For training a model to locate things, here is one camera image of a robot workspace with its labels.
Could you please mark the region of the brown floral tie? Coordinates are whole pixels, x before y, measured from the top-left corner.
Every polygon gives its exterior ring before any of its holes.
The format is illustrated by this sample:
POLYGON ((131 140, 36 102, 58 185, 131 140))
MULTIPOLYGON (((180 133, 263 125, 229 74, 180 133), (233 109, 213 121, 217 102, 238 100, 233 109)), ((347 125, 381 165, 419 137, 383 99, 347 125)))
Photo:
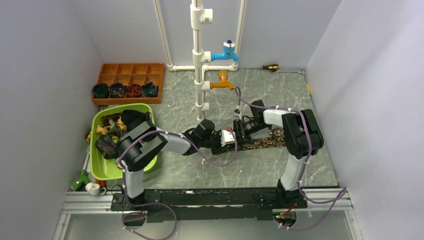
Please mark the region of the brown floral tie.
POLYGON ((246 142, 238 143, 237 151, 278 148, 286 146, 287 143, 283 128, 276 127, 269 132, 268 137, 256 138, 246 142))

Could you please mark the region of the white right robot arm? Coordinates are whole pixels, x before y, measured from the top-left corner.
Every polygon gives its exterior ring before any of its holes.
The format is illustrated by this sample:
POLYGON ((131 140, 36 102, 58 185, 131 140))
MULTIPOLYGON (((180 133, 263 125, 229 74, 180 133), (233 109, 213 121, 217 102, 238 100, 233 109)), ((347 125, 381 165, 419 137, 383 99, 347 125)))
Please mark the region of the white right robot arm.
POLYGON ((278 106, 265 107, 261 100, 251 103, 250 110, 252 117, 248 120, 238 118, 233 121, 232 131, 237 143, 250 141, 252 134, 265 128, 282 128, 289 155, 284 173, 277 182, 275 200, 282 208, 299 203, 303 200, 299 186, 305 165, 324 146, 314 112, 311 109, 297 112, 278 106))

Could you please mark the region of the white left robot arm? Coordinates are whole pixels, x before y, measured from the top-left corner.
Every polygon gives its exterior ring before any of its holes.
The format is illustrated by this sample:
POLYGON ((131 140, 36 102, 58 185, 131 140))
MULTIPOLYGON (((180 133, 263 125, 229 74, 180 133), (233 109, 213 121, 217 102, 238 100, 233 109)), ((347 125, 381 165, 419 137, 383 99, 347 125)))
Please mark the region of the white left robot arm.
POLYGON ((143 205, 145 167, 160 152, 190 156, 205 148, 218 154, 229 147, 238 148, 236 132, 231 128, 216 130, 215 124, 207 119, 181 133, 165 131, 150 120, 130 125, 116 144, 116 160, 123 171, 124 204, 131 210, 143 205))

